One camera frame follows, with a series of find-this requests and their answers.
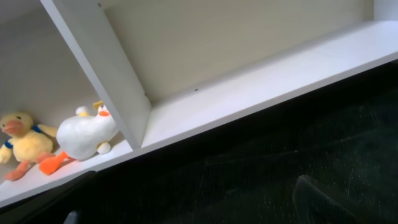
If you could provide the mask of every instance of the plush duck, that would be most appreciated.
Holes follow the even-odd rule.
[[[59,127],[57,141],[64,151],[56,157],[45,159],[39,169],[46,175],[55,172],[65,159],[85,160],[96,152],[111,150],[108,143],[117,133],[116,122],[102,101],[94,104],[96,116],[90,116],[86,107],[76,110],[77,116],[66,119]]]
[[[8,134],[8,139],[0,148],[0,163],[6,163],[12,156],[21,162],[17,169],[6,174],[6,180],[18,180],[25,175],[31,162],[40,163],[51,153],[53,142],[43,133],[55,137],[56,128],[43,124],[33,125],[33,118],[26,113],[13,113],[0,120],[1,130]]]

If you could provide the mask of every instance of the yellow arm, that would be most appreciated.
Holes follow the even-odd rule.
[[[5,144],[3,144],[0,148],[0,164],[7,163],[12,156],[12,150],[7,148]]]
[[[38,124],[37,127],[40,128],[45,134],[48,134],[51,137],[57,136],[58,128],[53,128],[44,124]]]

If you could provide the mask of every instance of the shelf board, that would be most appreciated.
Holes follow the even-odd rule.
[[[115,145],[105,155],[97,155],[85,161],[73,161],[50,176],[44,175],[38,165],[34,165],[26,175],[15,181],[6,180],[0,185],[0,207],[39,194],[46,190],[62,185],[89,170],[102,170],[132,156],[132,149],[126,140]]]
[[[398,22],[363,22],[152,109],[141,149],[164,147],[398,58]]]

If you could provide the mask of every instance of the blue strap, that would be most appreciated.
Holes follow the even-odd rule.
[[[43,131],[37,125],[33,125],[32,130],[37,133],[43,133]]]
[[[7,140],[6,143],[4,143],[4,145],[9,148],[12,149],[14,146]]]

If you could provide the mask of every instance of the duck beak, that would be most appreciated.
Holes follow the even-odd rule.
[[[8,121],[3,128],[3,132],[6,134],[18,134],[22,131],[24,124],[17,120]]]
[[[109,116],[109,115],[111,115],[109,112],[107,112],[107,111],[100,111],[100,112],[98,112],[98,114],[100,115],[100,116]]]

